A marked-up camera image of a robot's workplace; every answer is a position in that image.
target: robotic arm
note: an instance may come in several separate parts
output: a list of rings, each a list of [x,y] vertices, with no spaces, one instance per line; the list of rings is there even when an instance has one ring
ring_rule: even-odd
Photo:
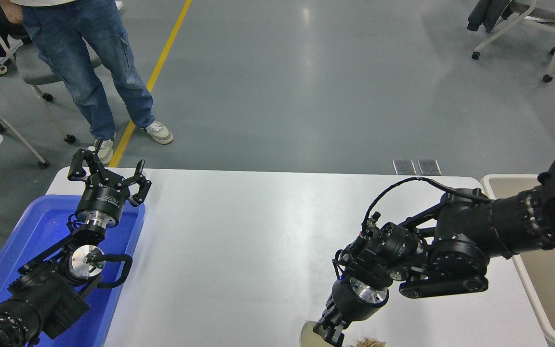
[[[151,181],[142,173],[144,164],[139,161],[134,175],[124,178],[105,169],[95,152],[79,149],[74,155],[68,180],[85,183],[74,213],[77,220],[68,222],[70,235],[18,270],[21,277],[8,288],[11,298],[0,304],[0,347],[36,345],[42,331],[56,338],[90,309],[85,298],[92,290],[115,288],[126,280],[132,257],[104,254],[98,244],[105,239],[106,229],[119,223],[126,200],[134,207],[145,201]],[[139,191],[131,195],[129,187],[134,184]],[[102,281],[100,273],[106,262],[124,262],[121,276],[114,282]]]
[[[412,180],[446,193],[440,203],[400,224],[377,227],[374,205],[389,190]],[[357,239],[338,250],[337,280],[313,331],[341,347],[342,330],[387,304],[388,287],[401,281],[407,298],[484,292],[491,257],[555,248],[555,161],[538,176],[540,186],[507,199],[490,200],[480,189],[451,189],[412,177],[386,189],[372,203]],[[435,219],[436,227],[418,228]]]

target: blue jeans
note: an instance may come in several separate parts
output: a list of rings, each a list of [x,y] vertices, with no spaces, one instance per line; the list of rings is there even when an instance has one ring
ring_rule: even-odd
[[[115,123],[83,38],[110,70],[134,124],[145,128],[154,121],[153,98],[134,68],[128,33],[113,0],[76,0],[22,9],[25,29],[40,51],[40,59],[64,81],[96,139],[112,140]]]

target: cable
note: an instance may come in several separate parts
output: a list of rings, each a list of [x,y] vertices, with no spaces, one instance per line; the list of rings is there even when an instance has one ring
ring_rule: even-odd
[[[81,225],[83,225],[83,222],[78,219],[72,220],[72,217],[76,218],[74,213],[68,216],[68,222],[66,223],[66,226],[68,226],[68,230],[70,230],[70,233],[74,232],[74,230],[77,230]]]
[[[411,182],[411,181],[427,182],[428,184],[432,185],[433,187],[436,187],[436,188],[438,188],[442,191],[453,194],[455,196],[460,196],[460,198],[470,199],[470,200],[473,200],[473,201],[476,201],[476,202],[492,202],[492,199],[485,198],[483,196],[477,196],[477,195],[472,195],[472,194],[469,194],[469,193],[463,193],[461,191],[456,191],[456,189],[453,189],[451,187],[447,187],[443,184],[439,184],[439,182],[436,182],[435,180],[432,180],[431,178],[422,177],[422,176],[409,177],[409,178],[406,178],[405,180],[401,180],[401,181],[397,182],[396,184],[390,185],[379,196],[377,196],[376,199],[374,199],[374,201],[370,205],[370,208],[368,208],[367,212],[365,212],[365,217],[363,219],[363,223],[361,223],[361,233],[365,233],[366,227],[368,225],[368,219],[370,218],[370,212],[372,211],[372,209],[374,209],[374,206],[376,206],[376,204],[379,202],[379,200],[382,199],[383,196],[385,196],[390,190],[394,189],[395,187],[398,187],[399,185],[402,185],[402,184],[405,184],[406,182]]]

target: white sneaker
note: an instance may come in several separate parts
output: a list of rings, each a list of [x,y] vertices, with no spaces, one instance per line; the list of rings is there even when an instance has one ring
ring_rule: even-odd
[[[98,140],[96,140],[95,144],[92,147],[89,147],[88,150],[94,151],[97,141]],[[102,165],[108,165],[108,163],[110,163],[110,160],[113,158],[113,140],[102,141],[102,145],[97,152],[97,157],[102,162]]]
[[[154,120],[148,127],[141,129],[143,132],[150,134],[154,140],[160,145],[167,145],[172,142],[172,133],[166,125],[163,125],[157,120]]]

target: yellow floor line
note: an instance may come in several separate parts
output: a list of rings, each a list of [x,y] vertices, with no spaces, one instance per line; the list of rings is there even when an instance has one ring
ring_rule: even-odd
[[[158,76],[160,75],[161,68],[164,66],[164,62],[166,62],[166,58],[168,57],[168,53],[172,48],[172,43],[174,39],[177,37],[177,33],[179,32],[179,28],[181,28],[181,24],[183,23],[183,19],[185,18],[185,14],[187,13],[187,9],[189,9],[192,0],[185,0],[185,4],[181,9],[181,13],[179,13],[179,18],[177,18],[177,22],[174,23],[174,27],[172,27],[172,31],[168,40],[162,49],[162,53],[158,62],[156,63],[156,67],[154,68],[154,72],[151,73],[151,77],[149,77],[149,81],[147,82],[147,89],[151,92],[156,85],[156,81]],[[119,160],[123,156],[123,152],[125,152],[128,143],[130,142],[130,138],[132,137],[132,133],[134,132],[135,125],[130,121],[128,123],[128,127],[126,127],[125,132],[123,133],[123,137],[121,141],[119,141],[119,145],[117,145],[117,150],[113,154],[113,158],[110,160],[109,167],[117,167],[119,165]]]

